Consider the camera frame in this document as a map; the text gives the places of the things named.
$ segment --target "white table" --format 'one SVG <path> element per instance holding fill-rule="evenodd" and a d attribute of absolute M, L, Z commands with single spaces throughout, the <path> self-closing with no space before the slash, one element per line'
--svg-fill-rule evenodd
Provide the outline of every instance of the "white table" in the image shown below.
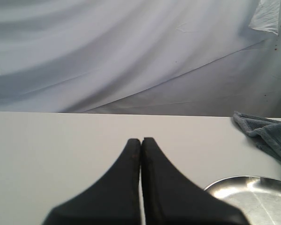
<path fill-rule="evenodd" d="M 154 137 L 200 187 L 235 175 L 281 180 L 281 164 L 225 117 L 0 112 L 0 225 L 37 225 L 99 179 L 127 139 Z"/>

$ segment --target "stainless steel dish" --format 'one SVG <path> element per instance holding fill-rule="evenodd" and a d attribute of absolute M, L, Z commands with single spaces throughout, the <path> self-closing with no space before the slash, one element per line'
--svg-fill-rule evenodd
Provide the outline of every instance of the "stainless steel dish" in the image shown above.
<path fill-rule="evenodd" d="M 241 209 L 251 225 L 281 225 L 281 180 L 266 177 L 230 177 L 205 190 Z"/>

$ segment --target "black rubber gripper pad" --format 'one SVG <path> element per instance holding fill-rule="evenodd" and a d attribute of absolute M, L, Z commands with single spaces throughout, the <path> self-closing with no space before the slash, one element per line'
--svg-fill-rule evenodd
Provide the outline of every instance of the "black rubber gripper pad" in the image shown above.
<path fill-rule="evenodd" d="M 140 225 L 140 150 L 139 140 L 128 140 L 106 174 L 83 193 L 52 209 L 44 225 Z"/>
<path fill-rule="evenodd" d="M 141 146 L 141 183 L 147 225 L 249 224 L 239 209 L 181 174 L 153 138 L 145 138 Z"/>

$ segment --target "blue-gray towel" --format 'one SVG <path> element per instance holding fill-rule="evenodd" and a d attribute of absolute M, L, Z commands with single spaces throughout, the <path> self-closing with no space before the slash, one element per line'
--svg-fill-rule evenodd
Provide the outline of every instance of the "blue-gray towel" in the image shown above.
<path fill-rule="evenodd" d="M 234 121 L 256 146 L 281 161 L 281 121 L 234 112 Z"/>

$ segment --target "white cloth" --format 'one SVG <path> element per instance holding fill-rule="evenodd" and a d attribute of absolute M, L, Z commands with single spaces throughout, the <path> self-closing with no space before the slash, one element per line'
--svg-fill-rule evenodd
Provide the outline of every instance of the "white cloth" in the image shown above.
<path fill-rule="evenodd" d="M 0 110 L 85 112 L 256 46 L 269 37 L 248 27 L 257 6 L 252 0 L 0 1 Z M 214 76 L 201 75 L 207 82 Z"/>

